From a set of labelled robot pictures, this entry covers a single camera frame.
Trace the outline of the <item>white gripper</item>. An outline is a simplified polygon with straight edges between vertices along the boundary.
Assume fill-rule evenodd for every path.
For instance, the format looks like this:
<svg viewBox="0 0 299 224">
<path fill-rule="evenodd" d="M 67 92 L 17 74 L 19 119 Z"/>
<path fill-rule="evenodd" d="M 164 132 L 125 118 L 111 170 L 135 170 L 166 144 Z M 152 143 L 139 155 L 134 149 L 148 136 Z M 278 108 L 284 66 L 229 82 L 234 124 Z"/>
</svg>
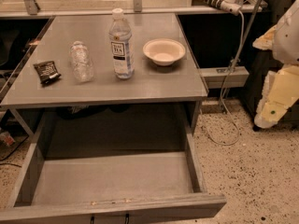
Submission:
<svg viewBox="0 0 299 224">
<path fill-rule="evenodd" d="M 295 0 L 280 18 L 277 26 L 256 38 L 256 49 L 271 50 L 273 57 L 284 64 L 278 71 L 269 71 L 264 79 L 262 99 L 258 103 L 254 124 L 262 129 L 276 125 L 288 109 L 299 100 L 299 0 Z"/>
</svg>

